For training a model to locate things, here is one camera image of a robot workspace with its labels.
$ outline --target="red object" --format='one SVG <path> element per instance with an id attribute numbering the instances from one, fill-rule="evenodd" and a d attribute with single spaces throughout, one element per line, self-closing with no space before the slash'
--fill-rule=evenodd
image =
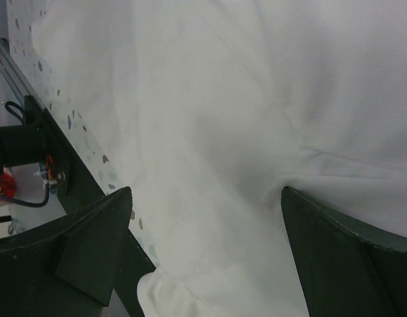
<path id="1" fill-rule="evenodd" d="M 14 178 L 7 173 L 0 175 L 0 194 L 7 197 L 14 197 L 16 194 L 16 183 Z"/>

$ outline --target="white fabric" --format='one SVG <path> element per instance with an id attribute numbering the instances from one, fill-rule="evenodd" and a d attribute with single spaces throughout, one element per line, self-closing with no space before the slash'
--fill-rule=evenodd
<path id="1" fill-rule="evenodd" d="M 407 236 L 407 1 L 55 0 L 32 35 L 153 234 L 147 316 L 308 316 L 286 185 Z"/>

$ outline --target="screw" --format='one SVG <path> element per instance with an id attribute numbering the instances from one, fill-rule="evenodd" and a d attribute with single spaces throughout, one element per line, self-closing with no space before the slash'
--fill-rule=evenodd
<path id="1" fill-rule="evenodd" d="M 57 174 L 57 179 L 58 179 L 58 180 L 65 180 L 65 174 L 64 174 L 64 172 L 58 173 L 58 174 Z"/>

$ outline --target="terrazzo tabletop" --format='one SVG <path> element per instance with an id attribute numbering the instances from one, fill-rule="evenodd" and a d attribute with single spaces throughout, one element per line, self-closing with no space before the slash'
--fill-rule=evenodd
<path id="1" fill-rule="evenodd" d="M 110 155 L 104 153 L 82 120 L 76 105 L 72 104 L 64 91 L 58 87 L 52 68 L 41 60 L 33 48 L 32 23 L 42 15 L 46 15 L 46 7 L 47 0 L 7 0 L 11 57 L 86 164 L 102 191 L 109 194 L 123 187 L 111 164 Z M 158 265 L 153 239 L 141 216 L 135 211 L 132 211 L 129 229 L 151 261 Z"/>

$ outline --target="black cylinder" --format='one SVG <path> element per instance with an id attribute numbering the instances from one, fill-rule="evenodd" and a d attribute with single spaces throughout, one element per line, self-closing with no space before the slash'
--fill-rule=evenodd
<path id="1" fill-rule="evenodd" d="M 42 130 L 33 126 L 0 127 L 0 163 L 6 167 L 43 162 L 46 158 Z"/>

